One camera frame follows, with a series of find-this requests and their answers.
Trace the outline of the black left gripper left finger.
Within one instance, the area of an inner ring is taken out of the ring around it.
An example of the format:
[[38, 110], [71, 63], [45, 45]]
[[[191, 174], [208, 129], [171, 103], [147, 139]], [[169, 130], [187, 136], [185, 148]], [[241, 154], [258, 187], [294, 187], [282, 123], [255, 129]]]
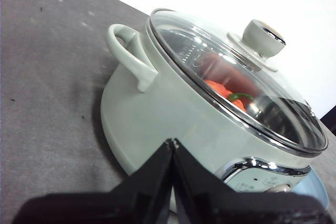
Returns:
[[29, 199], [13, 223], [167, 222], [173, 153], [173, 141], [168, 139], [109, 192], [57, 193]]

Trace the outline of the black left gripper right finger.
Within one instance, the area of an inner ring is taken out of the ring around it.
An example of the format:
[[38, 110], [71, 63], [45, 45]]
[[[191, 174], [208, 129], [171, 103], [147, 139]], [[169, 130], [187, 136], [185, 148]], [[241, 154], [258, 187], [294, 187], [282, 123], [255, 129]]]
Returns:
[[172, 140], [174, 196], [182, 223], [331, 223], [313, 197], [295, 193], [239, 193]]

